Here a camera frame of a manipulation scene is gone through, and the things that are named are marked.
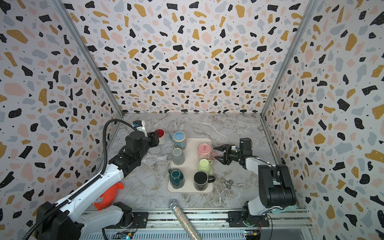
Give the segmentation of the white mug red inside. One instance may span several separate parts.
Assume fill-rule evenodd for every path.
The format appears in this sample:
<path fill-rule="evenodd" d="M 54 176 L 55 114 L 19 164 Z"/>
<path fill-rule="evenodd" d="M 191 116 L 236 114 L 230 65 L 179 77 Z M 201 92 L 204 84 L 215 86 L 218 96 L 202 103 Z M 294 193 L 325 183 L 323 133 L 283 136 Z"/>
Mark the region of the white mug red inside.
<path fill-rule="evenodd" d="M 156 129 L 155 133 L 159 137 L 159 145 L 163 145 L 167 141 L 165 131 L 163 129 Z"/>

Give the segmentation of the pink mug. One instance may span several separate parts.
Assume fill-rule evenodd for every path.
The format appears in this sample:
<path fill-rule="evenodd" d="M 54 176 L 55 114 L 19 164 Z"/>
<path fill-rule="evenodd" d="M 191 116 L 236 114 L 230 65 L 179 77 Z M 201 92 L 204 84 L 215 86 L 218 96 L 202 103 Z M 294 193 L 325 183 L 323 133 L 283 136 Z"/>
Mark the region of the pink mug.
<path fill-rule="evenodd" d="M 218 156 L 218 154 L 213 151 L 211 145 L 207 143 L 200 144 L 197 148 L 197 152 L 199 161 L 203 159 L 213 160 Z"/>

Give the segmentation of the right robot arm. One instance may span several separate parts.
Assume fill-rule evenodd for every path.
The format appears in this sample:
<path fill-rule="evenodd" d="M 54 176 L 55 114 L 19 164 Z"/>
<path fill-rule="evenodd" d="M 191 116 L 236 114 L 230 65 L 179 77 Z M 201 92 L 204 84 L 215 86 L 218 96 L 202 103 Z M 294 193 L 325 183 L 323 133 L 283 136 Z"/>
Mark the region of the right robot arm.
<path fill-rule="evenodd" d="M 260 224 L 262 217 L 272 210 L 284 210 L 297 204 L 296 191 L 286 165 L 272 165 L 253 155 L 253 142 L 250 138 L 241 138 L 239 146 L 224 144 L 214 147 L 222 152 L 222 156 L 215 156 L 223 165 L 237 162 L 245 170 L 251 171 L 259 177 L 259 196 L 245 202 L 241 216 L 236 217 L 246 226 Z"/>

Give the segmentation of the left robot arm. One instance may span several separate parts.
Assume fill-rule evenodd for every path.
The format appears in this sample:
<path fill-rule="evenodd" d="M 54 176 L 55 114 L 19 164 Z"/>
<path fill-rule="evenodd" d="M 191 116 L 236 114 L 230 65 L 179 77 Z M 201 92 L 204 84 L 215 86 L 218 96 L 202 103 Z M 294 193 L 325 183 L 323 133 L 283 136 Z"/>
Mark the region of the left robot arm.
<path fill-rule="evenodd" d="M 131 132 L 126 137 L 125 147 L 107 162 L 105 171 L 56 203 L 42 204 L 38 209 L 36 223 L 24 239 L 34 236 L 38 240 L 79 240 L 109 226 L 133 227 L 136 221 L 132 209 L 121 202 L 87 216 L 83 212 L 110 187 L 140 166 L 148 150 L 158 145 L 158 132 Z"/>

